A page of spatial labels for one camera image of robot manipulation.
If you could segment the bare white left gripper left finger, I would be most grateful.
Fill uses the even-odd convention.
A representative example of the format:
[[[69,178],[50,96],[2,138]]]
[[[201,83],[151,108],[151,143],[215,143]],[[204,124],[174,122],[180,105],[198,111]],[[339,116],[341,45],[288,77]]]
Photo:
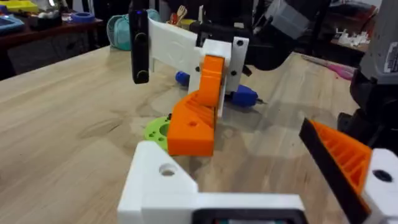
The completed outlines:
[[[154,141],[137,144],[117,209],[118,223],[190,223],[197,183]]]

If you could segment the white orange left gripper right finger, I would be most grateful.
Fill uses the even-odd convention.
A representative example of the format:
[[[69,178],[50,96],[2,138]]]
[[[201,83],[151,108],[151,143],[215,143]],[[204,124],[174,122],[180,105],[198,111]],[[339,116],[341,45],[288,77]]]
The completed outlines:
[[[303,120],[299,136],[348,223],[397,223],[396,154],[311,119]]]

